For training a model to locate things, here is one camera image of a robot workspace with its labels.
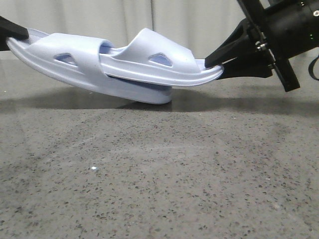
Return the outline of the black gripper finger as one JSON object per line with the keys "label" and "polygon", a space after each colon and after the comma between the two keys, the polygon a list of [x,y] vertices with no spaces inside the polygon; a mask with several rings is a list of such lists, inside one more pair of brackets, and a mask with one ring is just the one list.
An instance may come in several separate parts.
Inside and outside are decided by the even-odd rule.
{"label": "black gripper finger", "polygon": [[13,37],[16,39],[28,39],[27,28],[20,26],[4,17],[0,17],[0,35],[2,37]]}
{"label": "black gripper finger", "polygon": [[0,51],[10,51],[10,48],[8,47],[6,40],[6,37],[0,38]]}

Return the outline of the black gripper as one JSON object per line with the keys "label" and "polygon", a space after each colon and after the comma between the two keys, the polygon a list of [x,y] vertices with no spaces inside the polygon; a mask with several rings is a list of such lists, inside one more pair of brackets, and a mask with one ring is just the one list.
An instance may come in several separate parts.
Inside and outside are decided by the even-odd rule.
{"label": "black gripper", "polygon": [[300,87],[289,59],[312,50],[319,45],[319,2],[317,0],[281,0],[263,8],[258,0],[240,0],[247,20],[239,22],[231,35],[209,56],[205,67],[223,62],[224,71],[218,78],[272,76],[268,62],[260,56],[244,56],[256,51],[255,42],[249,32],[251,24],[259,30],[272,52],[271,63],[285,91]]}

